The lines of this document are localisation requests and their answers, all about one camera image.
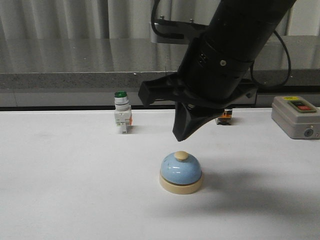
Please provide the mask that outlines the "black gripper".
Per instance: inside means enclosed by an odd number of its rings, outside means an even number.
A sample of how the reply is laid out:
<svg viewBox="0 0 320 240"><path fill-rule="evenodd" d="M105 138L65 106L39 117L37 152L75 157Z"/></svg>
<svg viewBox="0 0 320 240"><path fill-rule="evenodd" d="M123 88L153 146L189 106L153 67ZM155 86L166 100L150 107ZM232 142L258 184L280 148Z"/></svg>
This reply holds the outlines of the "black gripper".
<svg viewBox="0 0 320 240"><path fill-rule="evenodd" d="M250 98L257 86L244 75L258 55L258 36L203 34L195 38L176 73L144 81L138 96L145 107L175 102L172 132L178 142L220 117L235 100Z"/></svg>

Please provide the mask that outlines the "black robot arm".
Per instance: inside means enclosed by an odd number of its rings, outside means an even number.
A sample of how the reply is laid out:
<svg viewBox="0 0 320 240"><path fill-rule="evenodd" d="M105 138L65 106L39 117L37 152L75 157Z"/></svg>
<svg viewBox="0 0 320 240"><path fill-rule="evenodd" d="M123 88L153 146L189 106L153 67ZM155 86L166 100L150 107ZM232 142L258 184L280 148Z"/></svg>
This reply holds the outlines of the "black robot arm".
<svg viewBox="0 0 320 240"><path fill-rule="evenodd" d="M159 2L151 12L153 32L170 40L189 40L178 71L144 81L138 96L144 106L157 100L175 103L173 134L178 141L220 117L241 97L272 85L245 79L256 57L292 0L222 0L209 25L157 19Z"/></svg>

